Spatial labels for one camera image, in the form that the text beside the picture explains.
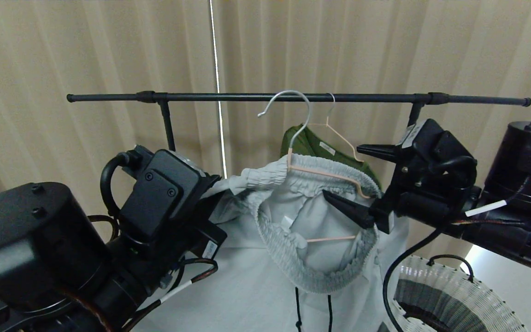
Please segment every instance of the wire hanger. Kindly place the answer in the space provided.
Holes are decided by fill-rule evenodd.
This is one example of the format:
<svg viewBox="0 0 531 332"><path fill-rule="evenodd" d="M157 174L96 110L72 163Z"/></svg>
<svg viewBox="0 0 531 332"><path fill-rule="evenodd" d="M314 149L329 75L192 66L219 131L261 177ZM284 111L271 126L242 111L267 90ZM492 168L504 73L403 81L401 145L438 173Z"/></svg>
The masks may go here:
<svg viewBox="0 0 531 332"><path fill-rule="evenodd" d="M296 90L284 90L284 91L276 93L276 95L274 95L272 97L272 99L270 99L270 101L268 102L268 104L265 107L264 111L259 113L257 116L259 118L261 118L261 116L264 116L270 110L270 106L272 105L272 103L274 103L274 101L279 96L282 96L282 95L288 94L288 93L293 93L295 95L300 96L304 100L304 102L306 103L307 111L308 111L307 118L304 121L303 126L290 139L290 144L289 144L289 148L288 148L288 155L287 155L288 156L288 159L287 159L288 172L290 172L290 170L296 170L296 171L300 171L300 172L307 172L307 173L312 173L312 174L319 174L319 175L322 175L322 176L328 176L328 177L343 179L344 181L353 183L356 186L356 190L357 190L358 195L360 197L362 197L362 198L370 198L369 196L366 196L365 194L363 194L361 183L356 181L356 180L354 180L354 179L352 179L352 178L348 178L348 177L344 177L344 176L338 176L336 174L331 174L331 173L328 173L328 172L321 172L321 171L317 171L317 170L311 170L309 168L303 168L303 167L293 166L292 165L292 147L293 147L293 145L295 143L295 139L298 137L299 134L301 134L301 132L304 130L304 128L306 128L306 126L308 126L308 122L309 122L310 117L312 116L312 113L313 113L313 109L312 109L312 105L310 103L310 100L308 100L307 96L305 96L304 93L302 93L302 92L299 92L299 91L296 91ZM352 236L343 236L343 237L327 237L327 238L323 238L323 239L309 239L309 240L306 240L306 242L323 242L323 241L329 241L329 240L348 240L348 239L354 239L354 238L356 238L356 236L353 236L353 235Z"/></svg>
<svg viewBox="0 0 531 332"><path fill-rule="evenodd" d="M354 153L354 159L356 159L357 161L359 162L365 162L364 160L361 160L358 158L358 156L356 155L356 147L354 147L354 145L352 145L352 143L350 143L345 137L343 137L341 134L339 134L339 132L337 132L337 130L335 130L333 127L330 126L329 124L329 116L331 116L331 111L333 111L333 109L335 109L335 95L333 95L333 93L329 93L331 95L331 97L333 97L333 106L329 109L329 111L327 111L327 120L325 121L324 124L310 124L311 126L325 126L327 128L329 128L330 130L332 130L335 134L337 134L337 136L339 136L341 139L343 139L343 141L345 143L347 143L349 145L350 148L352 148L352 152Z"/></svg>

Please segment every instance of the black clothes rack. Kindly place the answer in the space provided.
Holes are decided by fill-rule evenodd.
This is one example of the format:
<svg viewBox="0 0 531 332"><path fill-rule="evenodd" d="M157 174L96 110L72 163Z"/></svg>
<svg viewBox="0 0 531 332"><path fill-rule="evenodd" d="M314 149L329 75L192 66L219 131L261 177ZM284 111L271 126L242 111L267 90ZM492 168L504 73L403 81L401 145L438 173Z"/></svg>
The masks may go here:
<svg viewBox="0 0 531 332"><path fill-rule="evenodd" d="M455 96L441 92L413 93L409 95L395 94L362 94L362 93L306 93L312 102L333 102L333 97L338 103L412 103L409 113L411 126L417 122L421 108L425 105L442 105L447 103L464 104L496 104L518 105L528 107L531 105L530 98L506 98L484 96ZM143 103L158 103L165 124L165 132L169 149L175 151L175 141L171 128L171 116L169 114L169 101L270 101L274 93L165 93L154 91L142 91L138 93L125 93L119 95L67 95L70 103L75 101L141 101ZM303 101L299 96L282 95L276 101Z"/></svg>

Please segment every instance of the black drawstring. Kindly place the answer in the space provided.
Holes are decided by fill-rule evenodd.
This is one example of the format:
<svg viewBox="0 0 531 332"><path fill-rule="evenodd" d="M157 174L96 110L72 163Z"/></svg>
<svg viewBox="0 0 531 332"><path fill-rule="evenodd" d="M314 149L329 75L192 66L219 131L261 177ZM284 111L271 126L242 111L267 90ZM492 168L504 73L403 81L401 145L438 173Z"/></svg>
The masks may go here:
<svg viewBox="0 0 531 332"><path fill-rule="evenodd" d="M299 288L295 287L295 296L296 296L296 315L299 317L299 320L296 321L296 328L301 332L301 303L299 301ZM331 332L331 327L333 326L333 309L331 309L331 295L327 296L327 305L329 305L329 332Z"/></svg>

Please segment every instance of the green shirt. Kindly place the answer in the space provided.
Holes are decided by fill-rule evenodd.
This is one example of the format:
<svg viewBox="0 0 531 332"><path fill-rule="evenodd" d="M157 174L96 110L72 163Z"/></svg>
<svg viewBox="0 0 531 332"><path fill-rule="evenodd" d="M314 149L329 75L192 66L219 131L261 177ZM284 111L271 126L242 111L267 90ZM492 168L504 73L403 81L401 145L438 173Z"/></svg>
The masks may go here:
<svg viewBox="0 0 531 332"><path fill-rule="evenodd" d="M282 139L282 147L280 148L280 158L282 156L285 156L288 154L288 147L290 144L290 140L294 134L302 127L302 125L293 126L290 127L285 133L284 138ZM304 128L304 130L296 137L295 139L295 145L292 147L292 152L296 154L301 155L310 155L313 157L321 157L337 162L341 162L342 164L345 164L347 166L350 166L352 168L355 168L359 170L360 172L364 172L369 177L371 177L374 182L378 185L380 188L380 182L378 181L376 175L370 168L370 166L366 162L359 162L358 160L354 159L354 157L350 157L344 153L341 153L341 151L335 150L335 154L329 152L328 149L333 149L331 145L327 144L325 141L320 139L317 135L314 134L312 130L310 130L308 127Z"/></svg>

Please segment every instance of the curtain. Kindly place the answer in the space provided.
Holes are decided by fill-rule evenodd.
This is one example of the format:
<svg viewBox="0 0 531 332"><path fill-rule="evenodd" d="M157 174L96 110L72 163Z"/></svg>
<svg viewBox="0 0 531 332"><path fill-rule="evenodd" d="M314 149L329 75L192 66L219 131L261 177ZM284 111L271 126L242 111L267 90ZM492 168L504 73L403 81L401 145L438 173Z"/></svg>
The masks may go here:
<svg viewBox="0 0 531 332"><path fill-rule="evenodd" d="M531 97L531 0L358 1L213 0L221 90L310 93L426 93ZM330 104L315 104L324 123ZM229 173L278 159L284 131L306 118L301 103L223 103ZM338 104L330 124L351 143L395 143L410 104ZM424 107L478 159L483 185L508 122L531 120L531 107ZM330 130L313 127L351 153ZM394 165L368 160L383 187ZM409 245L431 228L411 223ZM459 254L470 244L441 236L423 256Z"/></svg>
<svg viewBox="0 0 531 332"><path fill-rule="evenodd" d="M167 148L160 109L66 94L216 92L214 66L206 1L0 2L0 191L58 181L86 213L105 213L105 163L135 143ZM170 108L178 151L222 174L217 104ZM112 180L121 205L134 180Z"/></svg>

